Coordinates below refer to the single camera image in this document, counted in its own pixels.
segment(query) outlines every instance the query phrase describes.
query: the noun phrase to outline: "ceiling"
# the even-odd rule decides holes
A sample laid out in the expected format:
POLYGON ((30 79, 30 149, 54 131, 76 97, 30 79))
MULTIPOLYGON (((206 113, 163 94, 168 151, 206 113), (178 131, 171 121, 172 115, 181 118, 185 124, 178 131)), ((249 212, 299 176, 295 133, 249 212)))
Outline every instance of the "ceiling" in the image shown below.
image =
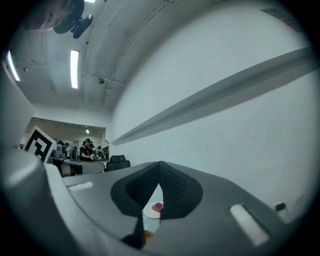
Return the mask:
POLYGON ((90 132, 94 132, 95 134, 104 134, 106 131, 106 128, 103 128, 103 127, 83 126, 83 125, 74 124, 74 123, 52 121, 52 120, 47 120, 42 118, 35 118, 35 117, 33 117, 30 122, 37 122, 37 123, 65 127, 65 128, 76 129, 81 131, 89 130, 90 132))
POLYGON ((82 17, 94 16, 79 39, 71 32, 20 29, 10 51, 31 102, 67 95, 113 108, 139 63, 173 28, 223 0, 96 0, 85 2, 82 17), (70 51, 80 51, 78 86, 71 87, 70 51))

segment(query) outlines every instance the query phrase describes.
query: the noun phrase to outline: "white plate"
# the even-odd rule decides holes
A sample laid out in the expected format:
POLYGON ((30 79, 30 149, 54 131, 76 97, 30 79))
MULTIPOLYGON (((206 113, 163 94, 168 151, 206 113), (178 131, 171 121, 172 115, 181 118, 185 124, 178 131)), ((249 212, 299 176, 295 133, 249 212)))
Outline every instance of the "white plate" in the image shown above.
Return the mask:
POLYGON ((143 208, 143 213, 145 216, 151 218, 151 219, 158 219, 160 218, 160 212, 155 211, 152 209, 152 206, 154 206, 156 203, 161 203, 164 204, 163 201, 153 201, 148 203, 144 208, 143 208))

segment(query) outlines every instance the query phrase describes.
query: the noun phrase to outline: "fluorescent light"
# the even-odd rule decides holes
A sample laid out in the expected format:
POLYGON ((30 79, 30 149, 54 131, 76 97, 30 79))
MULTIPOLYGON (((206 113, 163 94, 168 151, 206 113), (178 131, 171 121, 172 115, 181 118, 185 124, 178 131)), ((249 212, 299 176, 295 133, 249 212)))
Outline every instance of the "fluorescent light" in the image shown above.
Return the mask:
POLYGON ((78 57, 79 51, 72 50, 70 55, 71 86, 76 89, 78 89, 78 57))
POLYGON ((20 81, 20 78, 19 78, 18 73, 16 71, 14 62, 12 61, 12 56, 11 56, 11 52, 10 51, 8 51, 7 59, 8 59, 9 66, 10 66, 10 69, 11 69, 11 71, 13 73, 13 76, 14 76, 15 80, 20 81))

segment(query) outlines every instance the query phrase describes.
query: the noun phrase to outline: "black cap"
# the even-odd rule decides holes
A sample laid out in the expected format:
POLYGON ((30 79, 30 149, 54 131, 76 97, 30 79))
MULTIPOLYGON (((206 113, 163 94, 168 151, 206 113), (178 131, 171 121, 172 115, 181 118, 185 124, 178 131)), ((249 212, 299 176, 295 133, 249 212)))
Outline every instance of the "black cap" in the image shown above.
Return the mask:
POLYGON ((53 28, 58 34, 64 34, 71 30, 80 20, 85 9, 85 0, 72 0, 70 13, 66 19, 57 27, 53 28))

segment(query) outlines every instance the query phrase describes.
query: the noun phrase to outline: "red cube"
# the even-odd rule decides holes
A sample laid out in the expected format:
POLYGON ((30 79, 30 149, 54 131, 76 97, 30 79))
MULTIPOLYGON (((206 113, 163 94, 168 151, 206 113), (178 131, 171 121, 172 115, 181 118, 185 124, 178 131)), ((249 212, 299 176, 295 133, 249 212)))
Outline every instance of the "red cube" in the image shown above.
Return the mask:
POLYGON ((160 202, 157 202, 152 206, 152 209, 158 213, 160 213, 163 208, 164 208, 164 205, 160 202))

